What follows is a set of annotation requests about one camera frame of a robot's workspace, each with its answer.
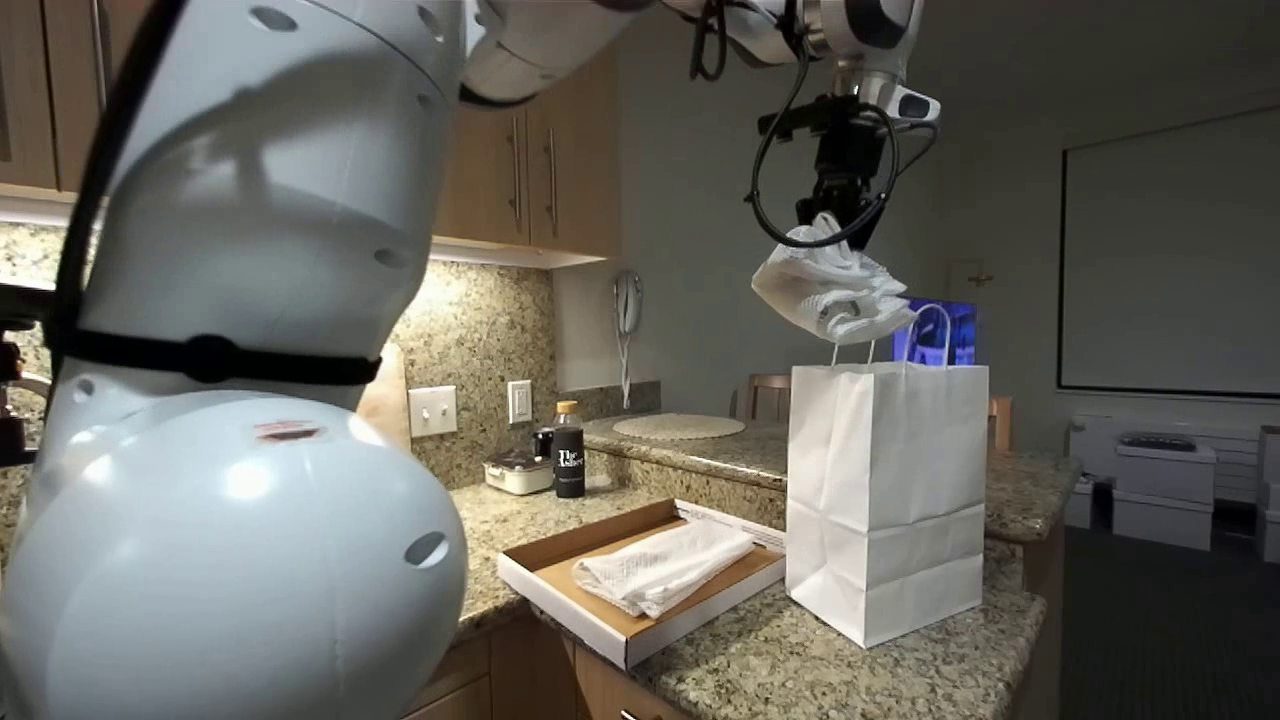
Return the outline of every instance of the kitchen counter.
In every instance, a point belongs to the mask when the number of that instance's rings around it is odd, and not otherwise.
[[[614,431],[617,419],[589,419],[589,464],[652,464],[650,475],[714,475],[737,484],[734,491],[778,491],[787,489],[787,431],[744,426],[714,439],[636,439]],[[1070,506],[1072,472],[1063,460],[1046,454],[991,454],[987,460],[987,537],[1035,544],[1062,528]],[[778,506],[742,512],[782,528],[783,500]]]
[[[467,528],[467,601],[459,635],[502,623],[523,601],[495,578],[495,554],[664,491],[591,489],[586,500],[457,489]],[[782,583],[631,668],[631,680],[691,717],[1004,717],[1046,623],[1025,593],[1017,544],[987,541],[985,607],[959,612],[871,650],[835,635]]]

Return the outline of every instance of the upper cabinet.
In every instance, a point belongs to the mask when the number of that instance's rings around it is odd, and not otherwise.
[[[153,0],[0,2],[0,182],[78,190],[118,68]]]
[[[158,0],[46,0],[55,182],[81,182],[124,53]]]
[[[523,263],[622,249],[617,53],[523,106],[463,106],[451,129],[437,237]]]
[[[0,178],[55,182],[39,0],[0,2]]]

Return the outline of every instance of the wall outlet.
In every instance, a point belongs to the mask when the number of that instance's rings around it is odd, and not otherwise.
[[[533,425],[533,379],[509,379],[509,425]]]
[[[449,434],[457,431],[457,383],[430,383],[410,393],[410,431]]]

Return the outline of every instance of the paper bag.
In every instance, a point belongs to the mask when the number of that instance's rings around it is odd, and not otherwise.
[[[987,367],[792,367],[787,593],[856,645],[982,602]]]

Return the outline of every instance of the dark bottle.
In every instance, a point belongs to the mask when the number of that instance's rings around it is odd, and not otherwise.
[[[555,403],[551,472],[555,472],[555,484],[551,484],[555,497],[589,491],[586,426],[578,425],[578,398]]]

